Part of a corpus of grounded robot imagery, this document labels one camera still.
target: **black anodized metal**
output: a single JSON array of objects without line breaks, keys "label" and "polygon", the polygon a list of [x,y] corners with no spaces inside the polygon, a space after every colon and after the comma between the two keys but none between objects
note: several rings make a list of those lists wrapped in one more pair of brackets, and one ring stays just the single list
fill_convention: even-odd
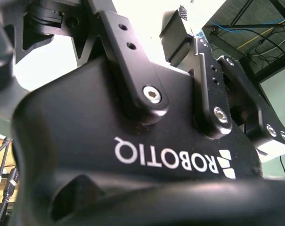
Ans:
[{"label": "black anodized metal", "polygon": [[[229,150],[228,167],[237,179],[260,175],[257,152],[237,125],[218,140],[194,127],[194,80],[189,75],[152,65],[167,90],[170,109],[155,125],[143,126],[125,113],[109,65],[104,57],[88,62],[35,90],[18,106],[12,122],[14,153],[22,172],[13,219],[16,224],[50,224],[56,194],[79,175],[88,176],[103,191],[225,179],[225,169],[217,160],[219,150]],[[115,155],[119,139],[131,142],[137,151],[143,146],[144,158],[139,152],[135,161],[120,162]],[[199,171],[193,165],[192,170],[184,169],[170,153],[165,160],[177,167],[166,167],[163,149],[176,155],[187,152],[189,159],[198,156]],[[122,150],[124,158],[132,159],[130,150]],[[205,155],[215,160],[218,173],[212,172]]]},{"label": "black anodized metal", "polygon": [[[185,60],[194,70],[195,121],[206,135],[213,139],[220,139],[229,134],[232,129],[222,69],[212,58],[206,41],[195,37],[191,48],[194,53],[189,54],[188,59]],[[225,113],[226,121],[220,121],[215,115],[217,107]]]},{"label": "black anodized metal", "polygon": [[285,225],[285,181],[193,182],[146,189],[89,205],[59,225],[131,226],[133,222],[136,226]]},{"label": "black anodized metal", "polygon": [[[93,2],[88,3],[92,10]],[[142,124],[157,123],[167,113],[169,101],[158,75],[135,37],[130,21],[113,12],[92,13],[90,11],[94,37],[101,39],[97,44],[103,46],[111,70],[116,75],[125,111]],[[159,92],[158,103],[151,102],[145,96],[145,87],[153,87]]]},{"label": "black anodized metal", "polygon": [[0,24],[0,88],[3,88],[12,80],[13,59],[13,46]]},{"label": "black anodized metal", "polygon": [[90,22],[79,0],[40,0],[28,7],[26,22],[32,31],[86,40]]}]

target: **blue cable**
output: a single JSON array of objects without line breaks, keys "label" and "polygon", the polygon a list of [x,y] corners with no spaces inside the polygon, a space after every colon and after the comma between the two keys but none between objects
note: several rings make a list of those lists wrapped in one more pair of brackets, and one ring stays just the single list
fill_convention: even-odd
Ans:
[{"label": "blue cable", "polygon": [[[267,21],[267,22],[264,22],[264,23],[262,23],[262,24],[275,24],[275,23],[279,23],[279,22],[281,22],[281,21],[283,21],[283,19],[282,19],[282,20]],[[213,21],[209,21],[209,22],[212,23],[212,24],[214,24],[214,25],[216,25],[216,26],[219,27],[220,29],[225,30],[225,31],[230,32],[230,33],[242,33],[242,32],[243,32],[243,31],[232,31],[232,30],[226,29],[225,27],[222,27],[221,25],[218,25],[217,23],[215,23],[215,22],[213,22]]]},{"label": "blue cable", "polygon": [[230,32],[230,33],[242,33],[242,31],[232,31],[232,30],[228,30],[228,29],[226,29],[226,28],[224,28],[224,27],[222,27],[222,26],[216,24],[216,23],[213,22],[213,21],[209,21],[209,22],[212,23],[212,24],[214,24],[214,25],[216,25],[216,26],[219,27],[220,29],[227,31],[227,32]]}]

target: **robotiq logo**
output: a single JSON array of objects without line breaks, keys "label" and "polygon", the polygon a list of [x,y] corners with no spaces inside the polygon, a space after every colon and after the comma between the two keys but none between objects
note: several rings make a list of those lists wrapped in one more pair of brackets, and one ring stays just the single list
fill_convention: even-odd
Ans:
[{"label": "robotiq logo", "polygon": [[[219,174],[216,159],[218,160],[219,165],[223,169],[223,173],[226,177],[230,179],[235,179],[236,174],[233,168],[230,167],[231,155],[229,150],[219,150],[220,156],[215,158],[211,155],[199,154],[199,153],[190,153],[181,151],[176,153],[170,148],[164,148],[161,151],[160,158],[161,161],[156,159],[156,151],[154,146],[150,146],[150,157],[151,161],[146,161],[146,152],[143,144],[139,144],[139,151],[134,144],[129,141],[115,137],[118,143],[115,146],[115,155],[117,159],[124,164],[132,164],[136,161],[139,161],[142,166],[149,167],[167,167],[169,169],[176,169],[179,166],[185,170],[192,171],[193,168],[199,172],[206,172],[210,170],[212,173]],[[130,149],[131,154],[125,152],[122,154],[122,149]]]}]

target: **black metal bracket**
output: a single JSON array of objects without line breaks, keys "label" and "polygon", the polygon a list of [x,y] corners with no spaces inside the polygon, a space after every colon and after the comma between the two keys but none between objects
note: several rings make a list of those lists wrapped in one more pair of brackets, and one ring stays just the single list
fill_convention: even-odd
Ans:
[{"label": "black metal bracket", "polygon": [[285,154],[285,127],[238,65],[226,56],[218,59],[228,83],[230,105],[241,107],[246,135],[267,154]]},{"label": "black metal bracket", "polygon": [[89,19],[79,0],[40,0],[29,5],[27,11],[24,21],[33,32],[87,39]]},{"label": "black metal bracket", "polygon": [[195,78],[195,121],[207,136],[219,139],[232,129],[222,69],[206,41],[195,37],[192,47],[194,55],[189,61]]},{"label": "black metal bracket", "polygon": [[12,80],[13,63],[14,48],[0,24],[0,88]]},{"label": "black metal bracket", "polygon": [[107,7],[88,1],[94,40],[101,39],[127,114],[142,124],[154,124],[168,111],[164,88],[128,18],[105,11]]}]

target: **wall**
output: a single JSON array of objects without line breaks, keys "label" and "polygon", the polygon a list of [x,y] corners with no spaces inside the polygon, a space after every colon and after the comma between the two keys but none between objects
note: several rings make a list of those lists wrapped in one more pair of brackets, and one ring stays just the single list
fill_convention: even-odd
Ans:
[{"label": "wall", "polygon": [[[285,70],[261,84],[279,119],[285,126]],[[285,167],[285,155],[282,157]],[[263,163],[265,176],[284,177],[279,158]]]}]

